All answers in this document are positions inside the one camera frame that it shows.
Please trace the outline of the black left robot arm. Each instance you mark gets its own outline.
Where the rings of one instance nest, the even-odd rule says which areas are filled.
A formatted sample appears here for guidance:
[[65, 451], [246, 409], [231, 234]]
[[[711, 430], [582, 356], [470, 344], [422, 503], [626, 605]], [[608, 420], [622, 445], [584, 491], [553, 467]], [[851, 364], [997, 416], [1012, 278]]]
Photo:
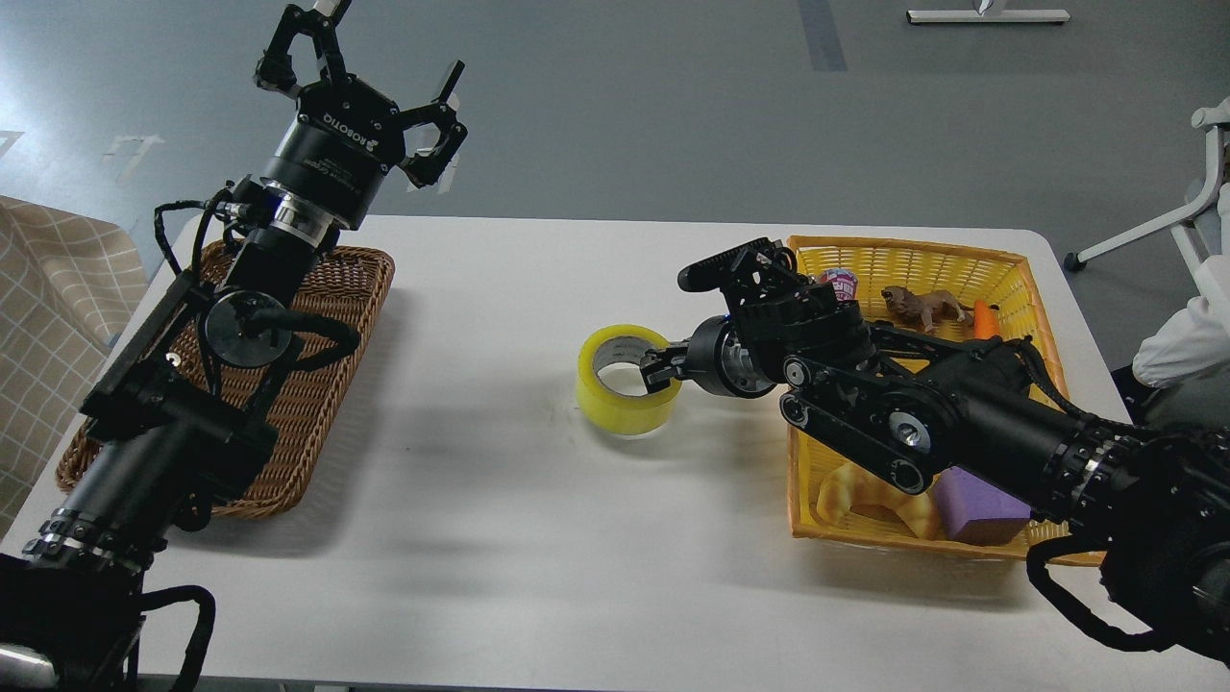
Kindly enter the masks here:
[[347, 70], [335, 28], [348, 9], [285, 6], [260, 54], [255, 84], [296, 104], [263, 175], [155, 210], [173, 281], [82, 402], [98, 457], [21, 556], [2, 556], [5, 691], [132, 690], [146, 613], [181, 602], [197, 617], [173, 690], [196, 688], [215, 597], [149, 592], [145, 573], [170, 529], [204, 529], [262, 472], [283, 385], [359, 350], [355, 328], [293, 309], [308, 273], [391, 170], [434, 186], [467, 136], [450, 104], [464, 61], [429, 104], [401, 109]]

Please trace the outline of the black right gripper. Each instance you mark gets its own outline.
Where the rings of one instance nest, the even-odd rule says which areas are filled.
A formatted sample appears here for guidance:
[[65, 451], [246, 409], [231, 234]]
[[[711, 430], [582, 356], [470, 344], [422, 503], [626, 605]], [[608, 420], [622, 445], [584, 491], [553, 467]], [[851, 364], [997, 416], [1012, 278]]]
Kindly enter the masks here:
[[717, 397], [756, 399], [777, 387], [752, 363], [750, 350], [721, 315], [704, 320], [689, 340], [647, 350], [640, 358], [640, 374], [646, 391], [691, 381]]

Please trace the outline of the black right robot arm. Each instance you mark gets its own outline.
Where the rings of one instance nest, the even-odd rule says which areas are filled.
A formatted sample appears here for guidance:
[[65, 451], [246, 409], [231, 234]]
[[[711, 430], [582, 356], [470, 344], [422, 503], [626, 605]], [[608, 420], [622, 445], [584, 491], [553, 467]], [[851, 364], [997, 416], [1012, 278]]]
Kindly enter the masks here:
[[922, 494], [950, 467], [1066, 524], [1033, 546], [1030, 583], [1108, 648], [1229, 658], [1228, 430], [1155, 431], [1081, 411], [1028, 338], [941, 340], [867, 321], [779, 241], [681, 268], [726, 312], [640, 358], [649, 393], [692, 381], [754, 399], [875, 477]]

